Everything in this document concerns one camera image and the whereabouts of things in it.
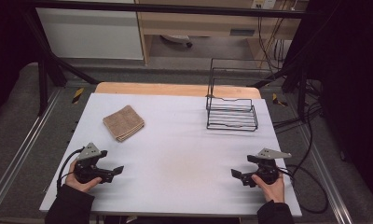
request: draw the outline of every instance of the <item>black wire rack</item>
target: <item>black wire rack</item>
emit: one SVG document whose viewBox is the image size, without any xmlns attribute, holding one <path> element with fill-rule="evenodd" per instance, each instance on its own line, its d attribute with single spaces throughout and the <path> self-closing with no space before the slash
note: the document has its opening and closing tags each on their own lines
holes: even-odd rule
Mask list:
<svg viewBox="0 0 373 224">
<path fill-rule="evenodd" d="M 207 129 L 253 132 L 258 128 L 251 99 L 208 98 Z"/>
<path fill-rule="evenodd" d="M 274 75 L 267 61 L 213 58 L 206 96 L 207 129 L 247 132 L 257 130 L 258 120 L 251 99 L 215 97 L 214 89 L 218 85 L 251 86 L 257 81 L 268 79 L 274 80 Z"/>
</svg>

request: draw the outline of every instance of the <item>hand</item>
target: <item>hand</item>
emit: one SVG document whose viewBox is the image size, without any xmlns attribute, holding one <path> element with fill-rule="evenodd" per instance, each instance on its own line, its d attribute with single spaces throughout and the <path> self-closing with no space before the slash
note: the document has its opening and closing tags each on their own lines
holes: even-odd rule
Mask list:
<svg viewBox="0 0 373 224">
<path fill-rule="evenodd" d="M 65 184 L 70 186 L 73 189 L 77 189 L 82 192 L 88 192 L 90 189 L 92 189 L 94 186 L 98 185 L 102 179 L 100 177 L 96 177 L 92 179 L 90 182 L 86 184 L 81 184 L 76 180 L 76 176 L 74 175 L 74 167 L 76 166 L 76 161 L 73 161 L 70 164 L 70 171 L 69 175 L 65 178 Z"/>
<path fill-rule="evenodd" d="M 265 183 L 265 181 L 263 181 L 257 175 L 253 175 L 252 178 L 257 183 L 257 185 L 262 188 L 267 203 L 271 200 L 273 200 L 275 203 L 285 202 L 283 173 L 279 172 L 279 178 L 271 185 Z"/>
</svg>

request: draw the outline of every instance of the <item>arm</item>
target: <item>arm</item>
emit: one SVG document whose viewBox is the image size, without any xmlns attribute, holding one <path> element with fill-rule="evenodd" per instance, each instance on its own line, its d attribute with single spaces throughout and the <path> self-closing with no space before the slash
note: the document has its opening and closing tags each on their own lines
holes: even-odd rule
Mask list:
<svg viewBox="0 0 373 224">
<path fill-rule="evenodd" d="M 257 212 L 260 224 L 288 224 L 294 220 L 284 199 L 283 174 L 271 185 L 266 184 L 259 176 L 253 175 L 253 180 L 262 188 L 266 202 Z"/>
<path fill-rule="evenodd" d="M 99 184 L 102 179 L 97 177 L 89 183 L 79 183 L 73 174 L 75 165 L 75 161 L 70 165 L 69 173 L 71 174 L 66 177 L 65 184 L 50 207 L 45 217 L 46 224 L 87 224 L 90 222 L 90 209 L 94 197 L 87 192 Z"/>
</svg>

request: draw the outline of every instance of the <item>white table surface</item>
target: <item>white table surface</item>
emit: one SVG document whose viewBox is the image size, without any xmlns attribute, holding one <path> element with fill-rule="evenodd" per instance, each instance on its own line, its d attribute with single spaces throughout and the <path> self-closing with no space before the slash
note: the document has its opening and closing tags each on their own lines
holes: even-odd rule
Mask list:
<svg viewBox="0 0 373 224">
<path fill-rule="evenodd" d="M 204 97 L 93 93 L 65 151 L 40 210 L 49 210 L 56 197 L 56 180 L 65 159 L 92 142 L 107 150 L 97 166 L 112 170 L 124 165 L 112 183 L 90 191 L 92 212 L 106 215 L 248 217 L 265 203 L 260 188 L 249 188 L 230 169 L 253 172 L 247 161 L 263 147 L 280 150 L 264 100 L 253 100 L 258 129 L 251 132 L 207 130 Z M 117 142 L 103 118 L 125 105 L 145 120 L 145 127 Z M 284 167 L 283 160 L 276 160 Z M 301 216 L 288 176 L 285 200 Z"/>
</svg>

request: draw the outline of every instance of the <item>desk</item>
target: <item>desk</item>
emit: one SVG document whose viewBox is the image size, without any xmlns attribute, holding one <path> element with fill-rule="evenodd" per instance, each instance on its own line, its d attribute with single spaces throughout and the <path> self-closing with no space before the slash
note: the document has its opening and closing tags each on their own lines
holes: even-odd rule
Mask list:
<svg viewBox="0 0 373 224">
<path fill-rule="evenodd" d="M 235 7 L 251 8 L 253 0 L 134 0 L 136 4 L 181 5 L 199 7 Z M 274 1 L 274 9 L 290 10 L 293 3 L 284 0 Z M 304 10 L 306 2 L 299 2 L 298 9 Z M 194 36 L 233 36 L 247 38 L 255 60 L 266 60 L 259 45 L 258 18 L 218 15 L 193 15 L 173 13 L 137 13 L 140 38 L 145 63 L 149 63 L 149 54 L 153 35 L 194 35 Z M 292 40 L 299 26 L 299 19 L 263 18 L 261 37 L 265 51 L 270 51 L 274 38 Z M 253 35 L 232 35 L 231 31 L 252 31 Z"/>
<path fill-rule="evenodd" d="M 265 202 L 259 188 L 247 188 L 233 178 L 230 169 L 256 170 L 247 161 L 262 147 L 279 150 L 265 101 L 251 88 L 234 89 L 250 95 L 256 107 L 259 128 L 253 133 L 207 130 L 206 86 L 102 83 L 90 96 L 67 148 L 74 150 L 93 142 L 108 150 L 98 167 L 124 172 L 90 193 L 96 197 L 92 212 L 107 215 L 248 217 Z M 179 91 L 180 95 L 165 93 Z M 131 105 L 145 120 L 145 127 L 119 143 L 103 124 L 103 117 Z M 284 167 L 283 160 L 277 160 Z M 294 216 L 301 216 L 295 193 L 285 178 L 285 199 Z M 41 204 L 48 211 L 56 195 L 55 175 Z"/>
</svg>

